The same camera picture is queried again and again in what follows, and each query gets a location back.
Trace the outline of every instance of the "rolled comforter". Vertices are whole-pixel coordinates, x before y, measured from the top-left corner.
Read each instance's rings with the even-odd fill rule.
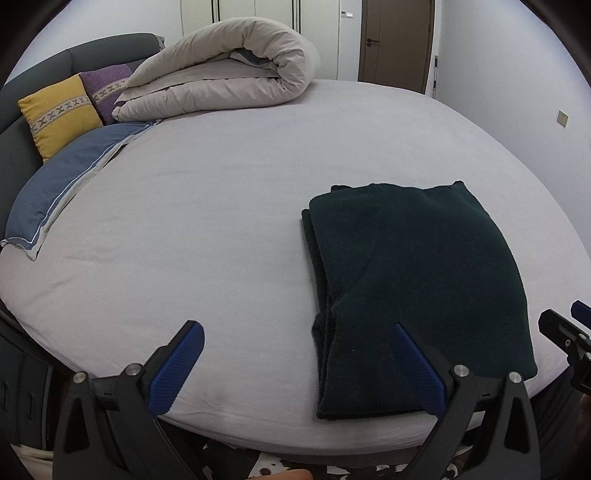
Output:
[[[320,66],[315,46],[266,18],[208,25],[146,60],[129,77],[119,122],[201,110],[277,105],[304,92]]]

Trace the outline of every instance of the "blue pillowcase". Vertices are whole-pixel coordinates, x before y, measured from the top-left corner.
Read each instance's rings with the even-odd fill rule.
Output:
[[[62,148],[19,192],[0,245],[18,245],[35,260],[49,227],[68,202],[127,143],[151,123],[113,124],[97,128]]]

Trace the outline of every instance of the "bed frame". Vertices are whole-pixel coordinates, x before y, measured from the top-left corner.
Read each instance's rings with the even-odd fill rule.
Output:
[[[135,70],[160,51],[150,33],[101,38],[64,50],[0,90],[0,237],[12,204],[43,165],[17,102],[70,76],[126,63]],[[0,430],[13,445],[53,450],[59,405],[73,372],[27,335],[0,300]]]

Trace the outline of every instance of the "purple cushion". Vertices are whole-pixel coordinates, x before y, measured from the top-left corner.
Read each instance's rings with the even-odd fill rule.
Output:
[[[111,115],[115,108],[115,101],[125,89],[125,83],[130,75],[131,69],[126,64],[111,65],[80,74],[84,89],[105,125],[115,123]]]

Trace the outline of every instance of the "dark green sweater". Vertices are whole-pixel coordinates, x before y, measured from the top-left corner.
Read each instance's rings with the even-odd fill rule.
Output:
[[[302,217],[320,305],[318,418],[420,410],[391,352],[399,320],[477,375],[536,374],[517,265],[461,181],[333,189]]]

